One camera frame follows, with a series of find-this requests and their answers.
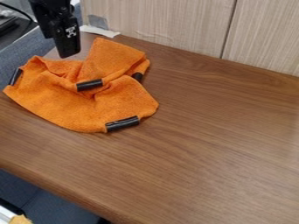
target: wooden table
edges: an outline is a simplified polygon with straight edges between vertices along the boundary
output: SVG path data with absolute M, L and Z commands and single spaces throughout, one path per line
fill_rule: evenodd
M 75 59 L 95 37 L 82 35 Z M 115 41 L 148 54 L 143 84 L 158 112 L 134 128 L 81 134 L 0 94 L 4 169 L 114 223 L 299 223 L 296 77 Z

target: beige wall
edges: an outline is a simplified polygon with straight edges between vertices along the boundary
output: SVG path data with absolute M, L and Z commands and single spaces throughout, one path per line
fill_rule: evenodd
M 162 45 L 219 57 L 234 0 L 84 0 L 83 14 L 109 29 Z
M 299 76 L 299 0 L 81 2 L 86 23 L 94 14 L 130 37 Z
M 299 0 L 238 0 L 224 59 L 299 76 Z

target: wood grain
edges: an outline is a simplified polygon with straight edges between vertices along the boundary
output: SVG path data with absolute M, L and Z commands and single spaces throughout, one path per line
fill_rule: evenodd
M 95 37 L 82 35 L 75 59 Z M 299 222 L 296 77 L 115 41 L 149 56 L 143 84 L 160 102 L 157 113 L 134 128 L 81 134 L 0 94 L 4 169 L 114 223 Z M 58 58 L 55 50 L 48 57 Z
M 84 0 L 83 18 L 123 35 L 219 57 L 235 0 Z
M 299 76 L 299 1 L 238 0 L 224 59 Z

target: microfiber cloth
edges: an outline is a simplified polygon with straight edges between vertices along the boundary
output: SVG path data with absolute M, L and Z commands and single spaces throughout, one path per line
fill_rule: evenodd
M 156 112 L 157 101 L 138 81 L 149 65 L 144 52 L 97 38 L 85 61 L 34 56 L 4 92 L 61 127 L 108 132 Z

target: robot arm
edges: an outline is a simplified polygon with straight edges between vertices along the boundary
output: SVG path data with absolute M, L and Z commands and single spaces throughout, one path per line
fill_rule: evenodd
M 80 52 L 80 30 L 71 0 L 29 0 L 46 39 L 53 38 L 59 56 Z

